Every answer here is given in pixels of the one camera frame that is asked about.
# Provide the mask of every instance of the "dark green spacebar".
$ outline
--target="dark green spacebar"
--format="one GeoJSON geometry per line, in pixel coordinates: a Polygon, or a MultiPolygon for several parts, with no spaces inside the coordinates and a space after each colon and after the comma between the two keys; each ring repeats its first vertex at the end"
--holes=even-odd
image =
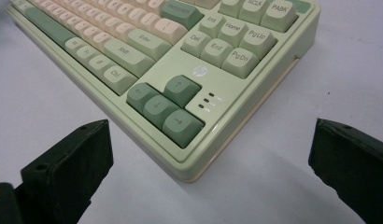
{"type": "Polygon", "coordinates": [[[66,41],[76,37],[75,34],[36,7],[27,8],[25,17],[63,49],[65,49],[66,41]]]}

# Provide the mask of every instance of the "white surface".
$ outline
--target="white surface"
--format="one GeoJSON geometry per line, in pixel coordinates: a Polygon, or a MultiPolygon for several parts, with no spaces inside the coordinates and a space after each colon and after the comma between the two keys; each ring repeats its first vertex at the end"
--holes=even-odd
{"type": "MultiPolygon", "coordinates": [[[[315,45],[200,180],[164,172],[115,121],[115,163],[79,223],[362,223],[307,164],[317,117],[383,141],[383,0],[321,0],[315,45]]],[[[0,0],[0,182],[108,115],[0,0]]]]}

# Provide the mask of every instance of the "green keyboard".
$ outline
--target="green keyboard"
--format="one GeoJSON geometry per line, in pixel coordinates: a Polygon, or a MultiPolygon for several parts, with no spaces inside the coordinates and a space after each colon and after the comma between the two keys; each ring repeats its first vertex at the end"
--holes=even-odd
{"type": "Polygon", "coordinates": [[[178,178],[195,181],[312,46],[315,0],[11,0],[7,11],[178,178]]]}

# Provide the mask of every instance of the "keyboard frame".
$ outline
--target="keyboard frame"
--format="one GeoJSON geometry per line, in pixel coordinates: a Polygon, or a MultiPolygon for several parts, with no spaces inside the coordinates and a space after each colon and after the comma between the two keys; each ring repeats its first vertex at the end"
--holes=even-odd
{"type": "MultiPolygon", "coordinates": [[[[114,116],[122,126],[136,137],[136,139],[140,141],[152,155],[154,155],[155,158],[159,159],[159,161],[161,161],[182,181],[193,182],[201,176],[212,161],[226,148],[245,123],[247,123],[253,116],[255,111],[262,105],[265,99],[313,45],[318,27],[320,6],[315,0],[310,0],[308,2],[311,3],[313,8],[303,20],[300,20],[299,18],[298,21],[296,21],[297,24],[295,24],[298,27],[291,27],[291,29],[294,30],[288,41],[283,43],[282,46],[277,47],[277,52],[269,52],[275,55],[265,67],[261,68],[259,78],[252,79],[252,82],[249,83],[248,87],[237,97],[237,101],[231,104],[212,129],[204,130],[204,133],[199,133],[196,136],[197,139],[195,141],[193,140],[191,145],[194,144],[194,142],[197,142],[198,144],[191,146],[195,147],[195,149],[188,155],[187,159],[182,162],[175,160],[165,150],[163,145],[161,145],[160,141],[150,137],[151,133],[147,133],[146,130],[140,128],[138,123],[143,121],[143,117],[140,115],[138,116],[136,111],[126,115],[120,108],[112,104],[107,97],[114,93],[99,91],[105,87],[105,84],[90,73],[83,65],[73,59],[72,56],[65,52],[61,47],[57,46],[30,21],[24,18],[24,16],[11,4],[7,6],[7,12],[13,17],[14,21],[21,27],[21,29],[28,34],[39,47],[46,51],[51,59],[55,61],[73,81],[97,100],[99,105],[103,106],[106,112],[114,116]]],[[[205,9],[199,9],[203,14],[206,14],[205,9]]],[[[199,23],[200,22],[198,22],[192,29],[197,29],[196,27],[199,23]]],[[[184,38],[185,37],[175,44],[173,51],[180,50],[184,38]]],[[[144,82],[144,77],[140,78],[136,83],[139,82],[144,82]]],[[[163,91],[163,87],[160,87],[160,85],[157,89],[163,91]]]]}

